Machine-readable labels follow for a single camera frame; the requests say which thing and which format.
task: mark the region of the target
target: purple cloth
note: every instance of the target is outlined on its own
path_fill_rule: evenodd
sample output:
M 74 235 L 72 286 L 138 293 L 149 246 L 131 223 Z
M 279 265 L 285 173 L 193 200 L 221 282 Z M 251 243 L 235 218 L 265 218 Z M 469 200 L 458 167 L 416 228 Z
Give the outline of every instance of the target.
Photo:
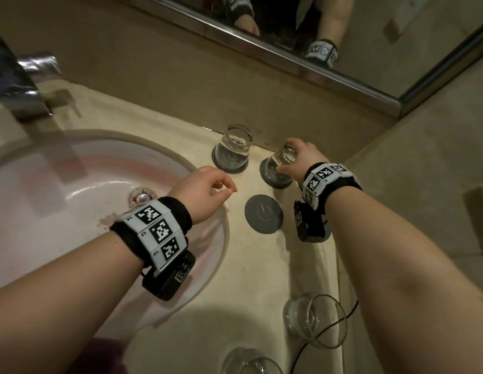
M 89 341 L 70 368 L 77 374 L 128 374 L 122 363 L 124 345 L 113 339 L 94 338 Z

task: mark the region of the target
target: countertop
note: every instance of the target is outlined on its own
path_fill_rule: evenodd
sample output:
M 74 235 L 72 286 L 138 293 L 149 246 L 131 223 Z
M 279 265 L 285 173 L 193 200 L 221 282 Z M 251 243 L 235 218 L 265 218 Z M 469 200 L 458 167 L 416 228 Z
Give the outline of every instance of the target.
M 160 144 L 196 167 L 212 165 L 212 148 L 219 133 L 57 80 L 41 84 L 55 103 L 54 116 L 20 125 L 0 105 L 0 158 L 34 144 L 47 133 L 143 139 Z M 339 298 L 333 238 L 322 244 L 302 243 L 296 236 L 293 202 L 300 199 L 294 183 L 284 190 L 269 187 L 259 175 L 260 162 L 271 151 L 253 146 L 248 168 L 232 175 L 238 192 L 227 201 L 229 243 L 217 272 L 187 305 L 158 325 L 147 327 L 129 342 L 125 363 L 131 374 L 216 373 L 226 354 L 245 346 L 261 349 L 288 372 L 302 342 L 288 336 L 282 308 L 304 292 Z M 281 230 L 264 235 L 245 220 L 247 200 L 269 195 L 284 212 Z M 308 347 L 296 373 L 342 373 L 342 349 Z

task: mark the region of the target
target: oval sink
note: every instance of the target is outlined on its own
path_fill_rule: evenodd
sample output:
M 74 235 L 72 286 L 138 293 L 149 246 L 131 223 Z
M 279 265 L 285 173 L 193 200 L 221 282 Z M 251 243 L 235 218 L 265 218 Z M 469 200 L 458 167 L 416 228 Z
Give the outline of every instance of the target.
M 164 148 L 111 139 L 64 139 L 15 153 L 0 163 L 0 287 L 108 231 L 133 190 L 166 195 L 194 169 Z M 175 297 L 155 298 L 139 277 L 97 335 L 128 337 L 184 305 L 213 276 L 227 237 L 221 208 L 188 232 L 197 261 Z

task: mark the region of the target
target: mirror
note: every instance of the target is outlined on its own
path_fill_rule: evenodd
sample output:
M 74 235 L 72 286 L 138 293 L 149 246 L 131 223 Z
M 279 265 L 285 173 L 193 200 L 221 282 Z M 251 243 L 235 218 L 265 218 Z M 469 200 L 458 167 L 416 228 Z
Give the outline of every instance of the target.
M 400 97 L 483 24 L 483 0 L 175 0 Z

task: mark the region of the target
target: black cable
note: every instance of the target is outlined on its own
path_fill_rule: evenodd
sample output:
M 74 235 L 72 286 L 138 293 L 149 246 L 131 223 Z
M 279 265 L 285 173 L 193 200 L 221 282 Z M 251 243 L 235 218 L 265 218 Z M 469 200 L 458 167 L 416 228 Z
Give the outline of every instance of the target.
M 354 311 L 356 310 L 356 308 L 358 307 L 359 305 L 359 301 L 356 301 L 356 304 L 354 305 L 354 307 L 352 308 L 351 312 L 345 317 L 346 319 L 349 319 L 352 314 L 354 313 Z M 330 328 L 332 328 L 333 326 L 339 324 L 342 320 L 344 320 L 344 318 L 340 318 L 339 320 L 337 320 L 336 322 L 330 324 L 328 327 L 326 327 L 323 331 L 321 331 L 320 333 L 318 333 L 318 335 L 316 336 L 316 338 L 320 337 L 323 333 L 325 333 L 326 331 L 328 331 Z M 293 371 L 295 370 L 295 366 L 297 365 L 297 361 L 299 360 L 299 357 L 301 356 L 302 352 L 304 351 L 305 347 L 308 345 L 308 343 L 305 343 L 302 347 L 301 347 L 301 350 L 299 351 L 299 353 L 297 353 L 297 356 L 295 357 L 295 360 L 293 361 L 293 365 L 292 365 L 292 368 L 290 369 L 290 374 L 293 374 Z

